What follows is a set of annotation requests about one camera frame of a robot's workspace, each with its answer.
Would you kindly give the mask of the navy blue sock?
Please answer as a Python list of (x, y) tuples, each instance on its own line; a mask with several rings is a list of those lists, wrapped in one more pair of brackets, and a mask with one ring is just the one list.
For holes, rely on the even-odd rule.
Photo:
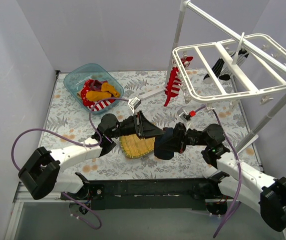
[(157, 136), (154, 142), (154, 155), (161, 160), (171, 160), (174, 153), (179, 153), (181, 150), (181, 141), (176, 128), (166, 127), (165, 133)]

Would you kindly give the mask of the mustard yellow sock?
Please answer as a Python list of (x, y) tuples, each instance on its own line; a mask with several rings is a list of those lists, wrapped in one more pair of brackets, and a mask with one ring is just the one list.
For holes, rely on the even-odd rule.
[(105, 82), (101, 85), (101, 91), (105, 93), (110, 93), (112, 97), (119, 98), (120, 93), (114, 88), (114, 86)]
[(98, 92), (98, 91), (89, 91), (85, 95), (86, 99), (91, 102), (97, 102), (103, 99), (111, 98), (111, 94), (108, 92)]

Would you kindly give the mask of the maroon purple striped sock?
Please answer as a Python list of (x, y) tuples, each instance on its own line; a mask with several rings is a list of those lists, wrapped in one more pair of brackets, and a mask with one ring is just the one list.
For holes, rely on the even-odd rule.
[(98, 81), (96, 79), (95, 80), (92, 79), (90, 83), (90, 90), (101, 92), (101, 88), (104, 83), (107, 83), (107, 81)]

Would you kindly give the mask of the red white striped sock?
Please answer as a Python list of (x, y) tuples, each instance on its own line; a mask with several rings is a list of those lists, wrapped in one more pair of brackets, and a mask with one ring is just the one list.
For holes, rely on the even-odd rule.
[[(184, 55), (181, 58), (181, 62), (183, 63), (184, 68), (186, 69), (187, 67), (189, 67), (190, 63), (192, 62), (192, 60), (194, 59), (194, 57), (192, 56), (187, 56)], [(182, 85), (182, 82), (178, 76), (179, 73), (179, 69), (177, 67), (177, 64), (175, 62), (173, 62), (172, 64), (172, 70), (170, 72), (170, 76), (169, 76), (169, 80), (167, 85), (165, 86), (165, 94), (166, 94), (166, 101), (164, 103), (164, 106), (168, 106), (170, 100), (172, 98), (175, 98), (179, 95), (179, 91)]]
[(106, 109), (107, 107), (110, 107), (114, 101), (115, 101), (114, 99), (103, 100), (99, 102), (97, 105), (95, 105), (95, 107), (93, 107), (95, 102), (91, 102), (88, 109), (94, 112), (99, 112)]

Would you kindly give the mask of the red sock with white pattern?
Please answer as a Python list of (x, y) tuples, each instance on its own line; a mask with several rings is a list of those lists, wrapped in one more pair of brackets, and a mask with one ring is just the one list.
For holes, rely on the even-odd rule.
[(86, 80), (83, 85), (82, 90), (80, 91), (82, 103), (85, 107), (88, 107), (88, 108), (91, 108), (92, 105), (94, 104), (94, 102), (90, 98), (87, 98), (87, 93), (91, 93), (93, 91), (91, 87), (93, 82), (94, 81), (92, 79)]

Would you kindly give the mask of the beige striped sock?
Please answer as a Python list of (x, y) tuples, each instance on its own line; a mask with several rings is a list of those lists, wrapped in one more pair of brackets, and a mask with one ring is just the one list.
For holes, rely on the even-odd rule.
[(78, 91), (78, 92), (77, 92), (77, 98), (79, 98), (80, 100), (82, 100), (81, 91)]

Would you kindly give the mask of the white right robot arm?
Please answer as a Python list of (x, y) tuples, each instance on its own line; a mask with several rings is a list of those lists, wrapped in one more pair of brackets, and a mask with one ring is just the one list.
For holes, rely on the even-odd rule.
[(210, 195), (215, 199), (236, 196), (258, 212), (273, 230), (283, 231), (286, 228), (286, 178), (276, 179), (236, 160), (223, 141), (223, 129), (218, 124), (199, 131), (186, 129), (179, 122), (174, 128), (166, 127), (164, 135), (156, 137), (154, 153), (159, 159), (170, 160), (174, 153), (183, 153), (187, 146), (205, 146), (201, 154), (206, 163), (227, 174), (209, 186)]

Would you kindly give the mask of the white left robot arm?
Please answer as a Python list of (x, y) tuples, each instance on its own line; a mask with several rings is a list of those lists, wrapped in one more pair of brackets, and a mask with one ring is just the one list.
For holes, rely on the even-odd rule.
[(78, 200), (89, 194), (88, 181), (80, 173), (64, 175), (64, 170), (89, 159), (102, 157), (114, 147), (113, 138), (136, 135), (140, 139), (162, 136), (164, 131), (151, 123), (141, 111), (118, 121), (114, 114), (101, 118), (97, 132), (83, 142), (47, 150), (37, 148), (18, 173), (18, 177), (35, 200), (52, 191), (70, 192)]

